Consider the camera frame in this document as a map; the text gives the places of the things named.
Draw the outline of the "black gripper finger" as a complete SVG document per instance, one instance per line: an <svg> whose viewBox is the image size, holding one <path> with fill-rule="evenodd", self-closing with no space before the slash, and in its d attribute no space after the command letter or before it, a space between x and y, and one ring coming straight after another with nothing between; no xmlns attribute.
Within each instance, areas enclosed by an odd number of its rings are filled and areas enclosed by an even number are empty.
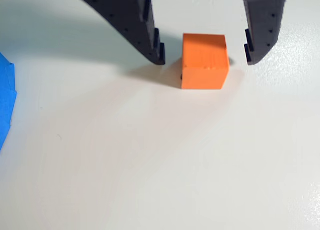
<svg viewBox="0 0 320 230"><path fill-rule="evenodd" d="M103 16L142 55L166 63L165 44L155 26L152 0L83 0Z"/></svg>
<svg viewBox="0 0 320 230"><path fill-rule="evenodd" d="M243 0L248 28L247 63L259 63L277 43L286 0Z"/></svg>

